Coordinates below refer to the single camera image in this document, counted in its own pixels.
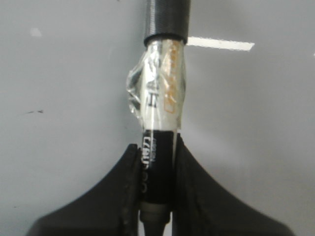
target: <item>clear plastic wrap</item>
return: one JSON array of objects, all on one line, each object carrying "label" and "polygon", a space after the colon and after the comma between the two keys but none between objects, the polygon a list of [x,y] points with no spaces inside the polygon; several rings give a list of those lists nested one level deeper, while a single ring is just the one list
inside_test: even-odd
[{"label": "clear plastic wrap", "polygon": [[152,41],[127,78],[129,107],[145,130],[177,130],[185,98],[184,44]]}]

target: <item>black cap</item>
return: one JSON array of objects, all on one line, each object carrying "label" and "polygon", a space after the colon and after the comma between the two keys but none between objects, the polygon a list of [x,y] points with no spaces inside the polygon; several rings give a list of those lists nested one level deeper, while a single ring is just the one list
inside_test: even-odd
[{"label": "black cap", "polygon": [[187,43],[190,0],[147,0],[144,44],[154,37]]}]

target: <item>gray wall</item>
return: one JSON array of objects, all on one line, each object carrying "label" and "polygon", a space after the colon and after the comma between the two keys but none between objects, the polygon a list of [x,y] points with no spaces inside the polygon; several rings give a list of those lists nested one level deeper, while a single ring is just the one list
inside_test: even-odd
[{"label": "gray wall", "polygon": [[[0,236],[23,236],[141,139],[125,86],[144,50],[144,2],[0,0]],[[255,45],[186,47],[186,145],[299,236],[315,235],[314,9],[193,0],[190,36]]]}]

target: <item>black tube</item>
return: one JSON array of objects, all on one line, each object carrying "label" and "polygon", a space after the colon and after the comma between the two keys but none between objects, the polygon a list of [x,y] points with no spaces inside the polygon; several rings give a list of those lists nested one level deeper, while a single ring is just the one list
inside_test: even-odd
[{"label": "black tube", "polygon": [[147,0],[144,44],[154,37],[187,43],[190,0]]}]

